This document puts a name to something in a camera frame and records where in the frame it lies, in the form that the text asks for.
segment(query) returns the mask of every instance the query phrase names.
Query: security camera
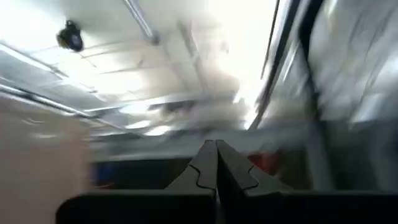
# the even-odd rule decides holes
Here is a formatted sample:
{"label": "security camera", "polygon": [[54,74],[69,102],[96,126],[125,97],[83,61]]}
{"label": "security camera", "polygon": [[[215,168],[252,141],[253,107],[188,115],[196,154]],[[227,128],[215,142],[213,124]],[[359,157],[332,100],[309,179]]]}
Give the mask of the security camera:
{"label": "security camera", "polygon": [[57,34],[57,42],[60,47],[65,49],[72,49],[75,52],[83,50],[80,29],[71,20],[67,20],[65,28]]}

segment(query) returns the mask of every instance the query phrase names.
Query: beige wall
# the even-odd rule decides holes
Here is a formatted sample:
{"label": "beige wall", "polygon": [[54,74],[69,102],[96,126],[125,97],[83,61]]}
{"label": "beige wall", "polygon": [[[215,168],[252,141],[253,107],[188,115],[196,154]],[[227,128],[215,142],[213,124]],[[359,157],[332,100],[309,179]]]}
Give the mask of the beige wall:
{"label": "beige wall", "polygon": [[88,186],[87,134],[73,118],[0,95],[0,223],[54,223]]}

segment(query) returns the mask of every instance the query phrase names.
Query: fluorescent light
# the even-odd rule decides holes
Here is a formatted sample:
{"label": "fluorescent light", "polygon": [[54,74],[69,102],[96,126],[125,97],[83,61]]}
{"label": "fluorescent light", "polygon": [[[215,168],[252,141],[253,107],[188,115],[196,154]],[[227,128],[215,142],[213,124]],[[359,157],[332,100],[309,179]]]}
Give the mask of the fluorescent light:
{"label": "fluorescent light", "polygon": [[86,85],[76,82],[74,80],[71,80],[69,76],[62,74],[61,72],[54,71],[52,68],[50,68],[48,65],[33,59],[29,56],[26,56],[4,44],[0,44],[0,50],[5,52],[6,54],[20,60],[21,62],[27,63],[31,66],[35,66],[36,68],[39,68],[41,70],[44,70],[46,72],[52,72],[54,75],[58,76],[59,78],[63,79],[65,82],[68,82],[68,84],[73,85],[81,90],[91,92],[93,91],[92,88],[87,87]]}
{"label": "fluorescent light", "polygon": [[145,120],[145,121],[139,121],[134,124],[127,125],[125,128],[127,128],[127,129],[144,128],[144,127],[148,127],[150,124],[151,124],[151,121]]}
{"label": "fluorescent light", "polygon": [[147,133],[145,133],[145,135],[146,136],[160,136],[170,130],[171,130],[170,126],[159,126],[159,127],[156,127],[154,129],[148,131]]}
{"label": "fluorescent light", "polygon": [[126,113],[126,114],[139,114],[139,113],[145,113],[149,109],[149,105],[145,105],[142,103],[135,103],[133,105],[125,106],[121,108],[119,111],[121,113]]}
{"label": "fluorescent light", "polygon": [[42,70],[45,70],[48,72],[52,72],[52,69],[49,66],[47,66],[29,56],[26,56],[26,55],[6,46],[4,44],[0,44],[0,50],[2,50],[3,52],[7,53],[10,56],[13,56],[14,58],[20,60],[21,62],[28,63],[31,66],[35,66],[36,68],[39,68],[39,69],[42,69]]}

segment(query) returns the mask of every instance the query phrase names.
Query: metal pole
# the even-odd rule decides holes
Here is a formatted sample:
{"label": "metal pole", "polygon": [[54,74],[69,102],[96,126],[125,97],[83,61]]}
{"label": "metal pole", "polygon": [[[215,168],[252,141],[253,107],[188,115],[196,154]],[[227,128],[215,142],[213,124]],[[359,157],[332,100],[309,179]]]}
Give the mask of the metal pole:
{"label": "metal pole", "polygon": [[148,22],[145,20],[144,14],[142,13],[138,3],[136,3],[135,0],[124,0],[124,3],[132,16],[134,16],[136,19],[144,35],[153,45],[158,45],[160,42],[159,35],[149,26]]}

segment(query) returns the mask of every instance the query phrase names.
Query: ceiling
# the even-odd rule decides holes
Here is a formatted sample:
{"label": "ceiling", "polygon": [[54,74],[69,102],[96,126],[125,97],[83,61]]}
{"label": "ceiling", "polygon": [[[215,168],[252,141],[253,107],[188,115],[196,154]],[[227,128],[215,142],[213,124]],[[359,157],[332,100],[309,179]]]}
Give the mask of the ceiling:
{"label": "ceiling", "polygon": [[[0,83],[141,134],[156,127],[246,129],[267,79],[268,65],[263,80],[261,73],[276,1],[136,3],[159,45],[146,39],[123,0],[1,1],[0,44],[50,70],[0,48]],[[281,1],[276,34],[287,8]],[[57,45],[67,19],[82,30],[79,53]],[[289,80],[295,82],[280,81],[274,108],[292,95]]]}

